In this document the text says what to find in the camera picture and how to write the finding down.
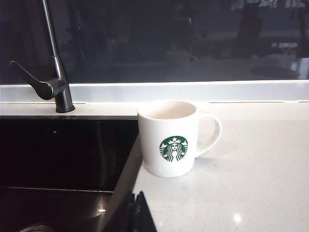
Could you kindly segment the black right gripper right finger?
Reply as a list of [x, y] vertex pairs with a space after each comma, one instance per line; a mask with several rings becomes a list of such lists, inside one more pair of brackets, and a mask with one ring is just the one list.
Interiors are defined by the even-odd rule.
[[132, 215], [133, 232], [156, 232], [154, 220], [148, 207], [144, 193], [141, 191], [134, 203]]

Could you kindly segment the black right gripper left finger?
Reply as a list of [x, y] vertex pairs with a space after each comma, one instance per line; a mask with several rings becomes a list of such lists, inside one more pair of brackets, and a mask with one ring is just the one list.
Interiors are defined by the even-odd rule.
[[107, 232], [127, 232], [129, 230], [130, 217], [132, 206], [135, 201], [135, 194], [128, 192], [116, 210], [113, 212], [112, 217], [108, 220], [106, 225]]

